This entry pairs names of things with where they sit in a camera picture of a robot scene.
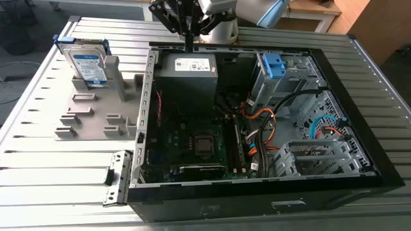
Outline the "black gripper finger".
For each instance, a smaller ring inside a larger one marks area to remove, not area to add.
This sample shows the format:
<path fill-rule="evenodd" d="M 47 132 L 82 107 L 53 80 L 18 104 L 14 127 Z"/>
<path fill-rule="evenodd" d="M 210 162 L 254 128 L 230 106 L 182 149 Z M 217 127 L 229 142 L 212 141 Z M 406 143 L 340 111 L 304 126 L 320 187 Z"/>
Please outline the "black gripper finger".
<path fill-rule="evenodd" d="M 214 13 L 214 14 L 199 14 L 193 15 L 190 22 L 190 33 L 189 33 L 189 51 L 194 52 L 194 38 L 201 35 L 209 35 L 213 29 L 222 23 L 236 19 L 236 16 L 229 11 Z"/>
<path fill-rule="evenodd" d="M 175 12 L 167 5 L 165 0 L 153 0 L 150 4 L 150 11 L 158 18 L 165 27 L 171 33 L 178 33 L 185 38 L 185 51 L 189 52 L 189 13 L 183 10 Z"/>

